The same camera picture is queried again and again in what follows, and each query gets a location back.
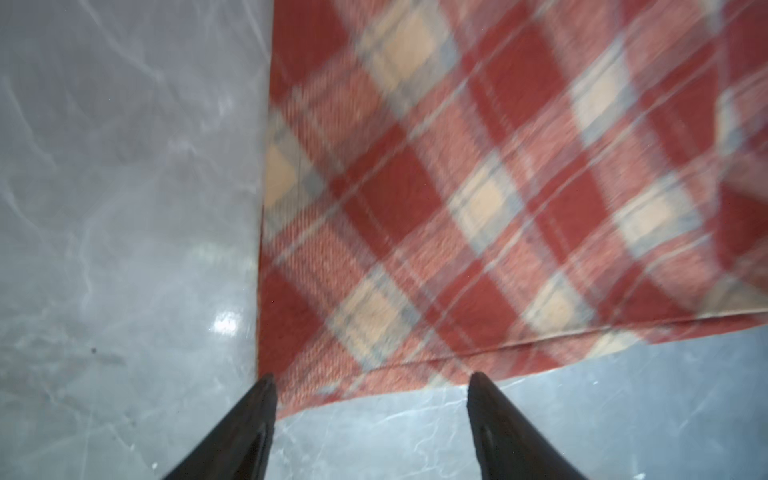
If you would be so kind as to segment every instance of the plaid pattern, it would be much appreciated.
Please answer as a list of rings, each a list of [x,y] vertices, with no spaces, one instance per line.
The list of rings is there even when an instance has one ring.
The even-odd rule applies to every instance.
[[[764,323],[767,32],[750,0],[276,2],[283,414]]]

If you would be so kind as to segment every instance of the marble surface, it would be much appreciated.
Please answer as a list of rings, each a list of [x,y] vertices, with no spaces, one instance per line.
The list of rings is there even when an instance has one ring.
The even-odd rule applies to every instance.
[[[765,479],[768,327],[500,382],[593,480]],[[466,388],[355,399],[278,422],[267,480],[480,479]]]
[[[0,1],[0,478],[154,478],[252,385],[272,2]]]

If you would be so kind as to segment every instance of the plaid cloth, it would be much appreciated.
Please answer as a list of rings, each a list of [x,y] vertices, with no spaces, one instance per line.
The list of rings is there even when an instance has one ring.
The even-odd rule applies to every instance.
[[[286,415],[765,323],[768,2],[278,0]]]

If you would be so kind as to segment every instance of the bright light spot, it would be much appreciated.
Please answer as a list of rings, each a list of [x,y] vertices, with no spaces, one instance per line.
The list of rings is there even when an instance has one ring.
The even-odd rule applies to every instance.
[[[243,317],[239,313],[224,310],[216,315],[216,320],[214,320],[211,330],[221,335],[235,336],[237,326],[242,319]]]

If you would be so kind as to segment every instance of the marble floor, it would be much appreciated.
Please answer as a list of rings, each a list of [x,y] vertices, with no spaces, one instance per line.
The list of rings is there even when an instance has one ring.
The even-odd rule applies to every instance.
[[[161,478],[251,386],[272,9],[0,1],[0,478]],[[763,327],[503,388],[592,478],[765,478],[767,369]],[[267,477],[478,478],[464,401],[300,413]]]

